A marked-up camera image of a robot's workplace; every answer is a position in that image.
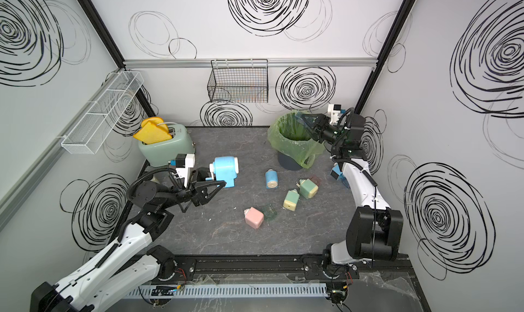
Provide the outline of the blue sharpener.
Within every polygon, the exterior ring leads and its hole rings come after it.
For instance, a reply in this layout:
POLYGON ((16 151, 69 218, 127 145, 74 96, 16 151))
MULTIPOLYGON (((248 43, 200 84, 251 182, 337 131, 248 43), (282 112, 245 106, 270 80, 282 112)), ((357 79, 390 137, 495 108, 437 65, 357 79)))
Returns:
POLYGON ((225 181, 226 188, 235 186, 235 179, 240 172, 239 160, 234 156, 216 157, 210 163, 210 173, 213 180, 225 181))
POLYGON ((331 177, 333 177, 335 180, 339 181, 343 177, 343 173, 338 165, 338 163, 335 163, 331 172, 331 177))
POLYGON ((266 171, 265 177, 267 189, 275 189, 278 187, 278 174, 275 170, 266 171))

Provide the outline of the blue translucent sharpener tray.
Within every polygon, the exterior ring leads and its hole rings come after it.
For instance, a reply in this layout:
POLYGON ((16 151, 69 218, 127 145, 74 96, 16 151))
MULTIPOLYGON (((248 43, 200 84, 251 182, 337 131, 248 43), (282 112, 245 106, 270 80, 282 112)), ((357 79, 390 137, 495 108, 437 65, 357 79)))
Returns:
POLYGON ((295 113, 294 116, 297 123, 301 124, 303 127, 307 127, 307 122, 304 120, 304 114, 301 111, 295 113))

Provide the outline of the pink pencil sharpener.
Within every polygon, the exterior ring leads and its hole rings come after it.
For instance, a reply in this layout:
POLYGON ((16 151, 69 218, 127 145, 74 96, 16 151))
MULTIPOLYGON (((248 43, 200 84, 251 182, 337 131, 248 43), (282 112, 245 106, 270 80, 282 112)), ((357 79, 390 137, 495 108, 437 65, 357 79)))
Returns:
POLYGON ((244 219, 247 225, 253 229, 259 229, 264 222, 265 216, 263 212, 251 207, 244 211, 244 219))

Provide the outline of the clear sharpener tray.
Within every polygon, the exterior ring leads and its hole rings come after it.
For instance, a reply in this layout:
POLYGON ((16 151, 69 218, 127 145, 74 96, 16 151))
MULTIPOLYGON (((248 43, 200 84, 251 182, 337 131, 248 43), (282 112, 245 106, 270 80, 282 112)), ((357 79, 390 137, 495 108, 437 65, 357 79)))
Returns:
POLYGON ((261 211, 264 215, 264 218, 266 221, 272 221, 274 220, 277 215, 278 215, 278 212, 277 210, 272 206, 272 205, 266 205, 266 206, 263 206, 261 208, 261 211))

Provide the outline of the green sharpener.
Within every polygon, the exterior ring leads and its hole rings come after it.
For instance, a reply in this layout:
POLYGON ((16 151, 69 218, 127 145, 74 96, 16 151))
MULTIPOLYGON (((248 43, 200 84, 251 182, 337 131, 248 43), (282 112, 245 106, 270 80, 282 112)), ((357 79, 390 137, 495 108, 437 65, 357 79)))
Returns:
POLYGON ((297 208, 297 203, 299 199, 300 199, 300 194, 295 189, 290 190, 287 192, 282 206, 284 209, 295 211, 297 208))
POLYGON ((301 179, 297 182, 298 193, 306 199, 313 198, 319 187, 311 179, 301 179))

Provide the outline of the green sharpener bottom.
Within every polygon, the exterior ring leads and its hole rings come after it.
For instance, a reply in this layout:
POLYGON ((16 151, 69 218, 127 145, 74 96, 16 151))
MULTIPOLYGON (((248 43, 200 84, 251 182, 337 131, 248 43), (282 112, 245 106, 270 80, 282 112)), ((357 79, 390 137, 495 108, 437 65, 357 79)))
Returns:
POLYGON ((297 208, 297 203, 299 199, 300 199, 300 194, 295 189, 290 190, 287 192, 282 206, 284 209, 295 211, 297 208))

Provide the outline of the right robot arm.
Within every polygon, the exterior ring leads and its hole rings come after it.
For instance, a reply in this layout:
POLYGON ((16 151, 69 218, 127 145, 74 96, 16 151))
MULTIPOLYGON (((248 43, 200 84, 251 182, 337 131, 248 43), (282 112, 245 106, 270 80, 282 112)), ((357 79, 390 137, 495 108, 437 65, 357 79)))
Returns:
POLYGON ((326 249, 330 264, 360 260, 394 261, 403 229, 403 216, 382 197, 362 148, 366 120, 350 108, 334 120, 330 115, 299 112, 297 119, 311 138, 330 145, 331 160, 346 179, 356 203, 345 239, 326 249))

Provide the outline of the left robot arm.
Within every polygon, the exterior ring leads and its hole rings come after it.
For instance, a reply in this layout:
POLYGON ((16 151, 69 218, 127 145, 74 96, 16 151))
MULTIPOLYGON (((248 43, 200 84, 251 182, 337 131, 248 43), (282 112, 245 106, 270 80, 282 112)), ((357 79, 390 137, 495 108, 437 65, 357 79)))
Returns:
POLYGON ((51 285, 44 282, 31 294, 30 311, 106 311, 133 289, 176 275, 187 277, 170 250, 153 242, 169 227, 169 208, 203 206, 227 185, 205 167, 190 172, 188 182, 172 167, 149 171, 126 192, 139 213, 120 227, 116 237, 88 262, 51 285))

